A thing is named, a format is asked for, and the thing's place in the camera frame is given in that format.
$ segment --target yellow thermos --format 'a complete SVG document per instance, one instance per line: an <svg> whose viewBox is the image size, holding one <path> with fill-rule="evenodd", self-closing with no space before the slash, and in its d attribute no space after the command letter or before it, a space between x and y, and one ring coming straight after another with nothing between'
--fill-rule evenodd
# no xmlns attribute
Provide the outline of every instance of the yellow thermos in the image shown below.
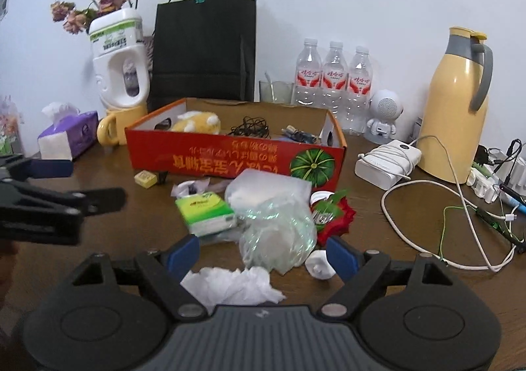
<svg viewBox="0 0 526 371"><path fill-rule="evenodd" d="M488 110L488 89L493 53L484 45L486 34L451 27L449 43L433 75L425 105L420 137L435 135L447 148L458 181L469 175ZM422 151L418 166L454 183L445 151L434 138L418 141Z"/></svg>

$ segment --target iridescent plastic wrap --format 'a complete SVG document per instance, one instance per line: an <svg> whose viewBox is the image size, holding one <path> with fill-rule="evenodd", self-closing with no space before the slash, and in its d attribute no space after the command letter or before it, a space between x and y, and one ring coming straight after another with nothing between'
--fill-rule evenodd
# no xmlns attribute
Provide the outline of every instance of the iridescent plastic wrap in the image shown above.
<svg viewBox="0 0 526 371"><path fill-rule="evenodd" d="M316 227L303 199L280 195L246 212L250 225L239 240L245 266L282 275L303 264L316 245Z"/></svg>

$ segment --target red and white label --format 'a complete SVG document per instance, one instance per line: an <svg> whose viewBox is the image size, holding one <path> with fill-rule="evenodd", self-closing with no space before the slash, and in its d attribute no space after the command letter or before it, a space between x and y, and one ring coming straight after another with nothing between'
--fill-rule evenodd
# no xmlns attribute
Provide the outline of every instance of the red and white label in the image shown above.
<svg viewBox="0 0 526 371"><path fill-rule="evenodd" d="M343 70L329 70L323 73L322 85L329 89L345 89L347 73Z"/></svg>
<svg viewBox="0 0 526 371"><path fill-rule="evenodd" d="M296 86L319 86L320 85L320 72L315 70L309 70L307 68L301 68L296 72Z"/></svg>
<svg viewBox="0 0 526 371"><path fill-rule="evenodd" d="M371 80L364 78L349 78L349 91L355 94L367 95L371 90Z"/></svg>

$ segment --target brown table surface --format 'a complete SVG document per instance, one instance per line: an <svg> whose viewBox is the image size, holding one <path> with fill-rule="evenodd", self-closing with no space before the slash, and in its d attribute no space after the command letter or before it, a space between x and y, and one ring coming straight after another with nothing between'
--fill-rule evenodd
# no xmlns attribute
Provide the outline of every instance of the brown table surface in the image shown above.
<svg viewBox="0 0 526 371"><path fill-rule="evenodd" d="M379 249L397 260L414 260L416 251L399 239L383 216L380 209L383 191L354 174L357 154L374 147L363 138L348 138L348 143L339 188L349 190L349 204L357 214L344 239L360 250ZM172 185L188 177L170 174L166 185L146 190L134 183L134 173L125 147L109 150L97 145L78 159L71 178L35 182L59 191L122 186L128 193L128 204L120 213L86 220L80 246L23 244L14 285L7 297L8 307L17 311L32 310L64 276L93 252L104 251L115 259L127 258L149 248L168 248L188 233L170 197ZM419 169L412 176L428 177ZM470 188L464 187L464 191L469 200L483 203ZM444 189L419 184L393 192L386 203L394 221L409 239L436 251L442 231L443 209L460 202ZM500 211L498 202L484 208L495 213ZM516 229L522 231L525 221L519 217L515 223L516 233ZM490 261L500 263L508 252L506 243L478 219L473 219L473 222ZM447 258L457 263L483 264L462 211L449 211L443 250ZM231 270L243 268L237 245L203 247L194 270L205 266ZM494 370L526 365L525 271L526 255L517 256L498 274L453 270L486 302L502 325L501 347L491 368ZM286 295L285 304L303 303L313 307L318 307L342 285L337 276L329 281L318 281L307 273L304 266L285 276L273 271L271 282Z"/></svg>

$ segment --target pumpkin illustration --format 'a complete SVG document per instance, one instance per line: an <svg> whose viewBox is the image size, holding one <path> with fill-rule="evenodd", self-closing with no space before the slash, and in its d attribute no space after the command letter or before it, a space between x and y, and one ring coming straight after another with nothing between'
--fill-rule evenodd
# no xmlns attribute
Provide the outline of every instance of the pumpkin illustration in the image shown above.
<svg viewBox="0 0 526 371"><path fill-rule="evenodd" d="M312 187L321 187L332 178L335 160L323 149L308 149L298 153L290 162L290 175L305 179Z"/></svg>

